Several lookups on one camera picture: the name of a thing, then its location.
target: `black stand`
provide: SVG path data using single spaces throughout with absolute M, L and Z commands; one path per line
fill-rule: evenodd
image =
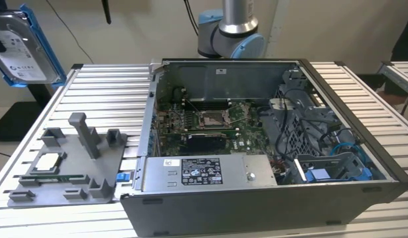
M 28 89 L 36 102 L 16 102 L 0 119 L 0 141 L 22 141 L 32 127 L 51 94 L 44 84 L 31 84 Z

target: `metal rail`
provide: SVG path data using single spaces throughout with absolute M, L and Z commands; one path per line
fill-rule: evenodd
M 379 98 L 345 66 L 333 62 L 313 63 L 375 135 L 381 144 L 408 174 L 408 122 Z M 8 191 L 18 185 L 43 143 L 38 140 L 48 126 L 75 129 L 64 122 L 72 112 L 86 111 L 88 124 L 104 132 L 119 128 L 130 135 L 120 170 L 136 165 L 148 65 L 86 65 L 71 74 L 38 119 L 27 138 L 0 173 L 0 237 L 47 234 L 52 237 L 135 237 L 120 203 L 35 209 L 8 209 Z M 115 200 L 128 183 L 118 183 Z M 374 205 L 346 226 L 305 228 L 223 235 L 223 237 L 408 237 L 408 192 L 393 203 Z

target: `table surface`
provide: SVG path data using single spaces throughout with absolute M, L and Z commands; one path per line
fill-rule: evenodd
M 346 66 L 315 62 L 314 67 L 373 132 L 381 144 L 408 174 L 408 122 L 385 103 Z M 131 222 L 118 202 L 131 183 L 116 185 L 112 204 L 32 209 L 10 209 L 8 193 L 18 186 L 43 142 L 47 127 L 62 127 L 66 134 L 76 131 L 67 119 L 72 112 L 86 112 L 87 123 L 98 132 L 118 128 L 128 134 L 120 166 L 131 171 L 136 152 L 148 92 L 147 64 L 86 64 L 72 69 L 67 86 L 54 98 L 0 172 L 0 237 L 47 234 L 52 237 L 135 237 Z M 281 230 L 211 237 L 408 237 L 408 191 L 389 204 L 374 205 L 349 225 Z

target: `robotic arm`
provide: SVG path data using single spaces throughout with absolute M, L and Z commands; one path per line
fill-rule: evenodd
M 199 14 L 198 52 L 207 58 L 259 58 L 266 39 L 257 33 L 254 0 L 223 0 L 223 10 Z

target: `blue cable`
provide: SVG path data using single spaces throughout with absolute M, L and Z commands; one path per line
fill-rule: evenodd
M 345 142 L 345 143 L 341 143 L 339 145 L 337 145 L 335 147 L 334 147 L 334 149 L 331 150 L 331 153 L 330 153 L 330 155 L 333 156 L 334 154 L 335 154 L 335 152 L 337 152 L 337 150 L 338 150 L 338 148 L 341 147 L 341 146 L 353 146 L 357 150 L 358 150 L 358 152 L 361 153 L 361 155 L 362 155 L 362 157 L 363 157 L 363 164 L 366 164 L 366 154 L 365 154 L 365 152 L 362 151 L 362 149 L 355 145 L 355 144 L 353 144 L 353 143 L 350 143 L 350 142 Z

